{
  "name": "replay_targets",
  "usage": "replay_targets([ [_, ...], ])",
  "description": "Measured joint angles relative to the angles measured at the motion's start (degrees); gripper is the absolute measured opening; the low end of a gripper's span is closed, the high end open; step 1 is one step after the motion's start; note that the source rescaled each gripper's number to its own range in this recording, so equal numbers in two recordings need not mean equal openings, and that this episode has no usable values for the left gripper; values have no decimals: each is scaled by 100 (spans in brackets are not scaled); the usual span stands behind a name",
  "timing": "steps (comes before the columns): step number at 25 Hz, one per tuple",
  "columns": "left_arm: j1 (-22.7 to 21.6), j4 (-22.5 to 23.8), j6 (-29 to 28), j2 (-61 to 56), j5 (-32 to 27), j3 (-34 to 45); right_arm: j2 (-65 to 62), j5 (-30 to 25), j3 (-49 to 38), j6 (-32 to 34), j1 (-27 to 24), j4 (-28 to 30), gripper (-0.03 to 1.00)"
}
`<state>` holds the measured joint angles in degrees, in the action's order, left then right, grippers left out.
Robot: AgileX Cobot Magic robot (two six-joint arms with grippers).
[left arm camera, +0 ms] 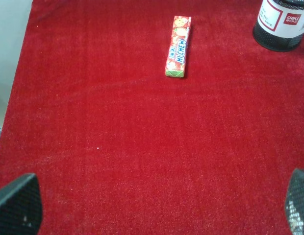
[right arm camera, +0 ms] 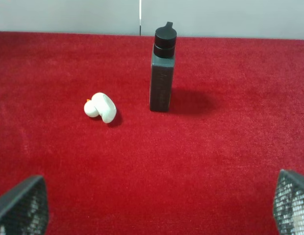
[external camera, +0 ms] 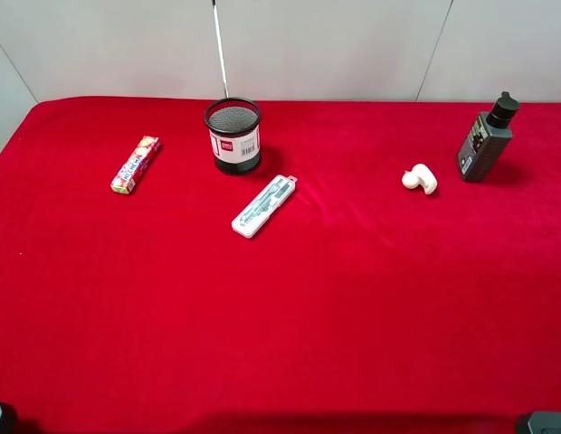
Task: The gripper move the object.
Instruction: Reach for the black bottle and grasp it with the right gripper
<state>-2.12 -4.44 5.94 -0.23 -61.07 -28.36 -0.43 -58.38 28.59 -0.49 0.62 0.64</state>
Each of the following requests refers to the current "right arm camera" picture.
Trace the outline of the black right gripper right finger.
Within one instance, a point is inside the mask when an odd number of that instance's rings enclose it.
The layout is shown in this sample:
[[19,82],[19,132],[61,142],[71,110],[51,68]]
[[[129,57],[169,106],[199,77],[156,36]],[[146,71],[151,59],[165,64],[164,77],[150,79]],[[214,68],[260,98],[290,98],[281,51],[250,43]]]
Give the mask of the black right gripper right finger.
[[280,235],[304,235],[304,176],[282,169],[279,173],[273,216]]

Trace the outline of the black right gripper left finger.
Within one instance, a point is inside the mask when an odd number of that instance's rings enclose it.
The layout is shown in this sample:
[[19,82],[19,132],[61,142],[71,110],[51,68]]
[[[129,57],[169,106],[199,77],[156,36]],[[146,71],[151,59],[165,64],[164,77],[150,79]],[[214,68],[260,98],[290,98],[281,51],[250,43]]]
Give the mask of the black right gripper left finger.
[[30,176],[0,197],[0,235],[44,235],[48,222],[43,176]]

